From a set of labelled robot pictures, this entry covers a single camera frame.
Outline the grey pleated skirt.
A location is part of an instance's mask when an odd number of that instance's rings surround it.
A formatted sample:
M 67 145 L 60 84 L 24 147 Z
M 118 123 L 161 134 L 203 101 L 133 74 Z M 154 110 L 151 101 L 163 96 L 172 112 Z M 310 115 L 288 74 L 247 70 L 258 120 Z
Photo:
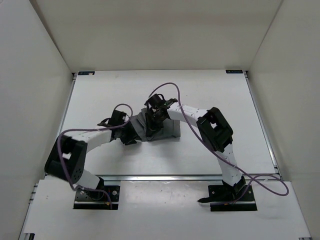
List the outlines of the grey pleated skirt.
M 165 139 L 181 137 L 181 126 L 179 120 L 165 119 L 156 124 L 147 119 L 147 108 L 130 119 L 130 123 L 137 134 L 137 140 L 141 142 L 154 142 Z

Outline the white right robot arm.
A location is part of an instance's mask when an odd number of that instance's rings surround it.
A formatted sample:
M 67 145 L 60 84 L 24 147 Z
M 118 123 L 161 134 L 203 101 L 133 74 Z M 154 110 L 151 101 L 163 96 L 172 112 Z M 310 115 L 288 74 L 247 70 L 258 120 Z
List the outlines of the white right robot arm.
M 196 127 L 201 142 L 217 157 L 226 198 L 236 200 L 242 195 L 246 183 L 234 156 L 233 130 L 218 108 L 206 110 L 170 101 L 145 105 L 147 133 L 159 128 L 164 120 L 181 121 Z

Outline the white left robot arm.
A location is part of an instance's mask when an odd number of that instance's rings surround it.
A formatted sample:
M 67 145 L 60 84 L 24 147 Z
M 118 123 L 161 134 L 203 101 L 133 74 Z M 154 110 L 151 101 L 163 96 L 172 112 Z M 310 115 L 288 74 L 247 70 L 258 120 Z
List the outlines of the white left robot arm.
M 115 127 L 99 123 L 90 130 L 80 129 L 79 134 L 68 135 L 72 130 L 66 130 L 56 139 L 45 163 L 44 171 L 53 177 L 67 181 L 73 188 L 81 188 L 93 198 L 104 195 L 105 185 L 102 178 L 85 170 L 86 155 L 91 150 L 116 139 L 124 145 L 136 144 L 141 138 L 131 123 Z

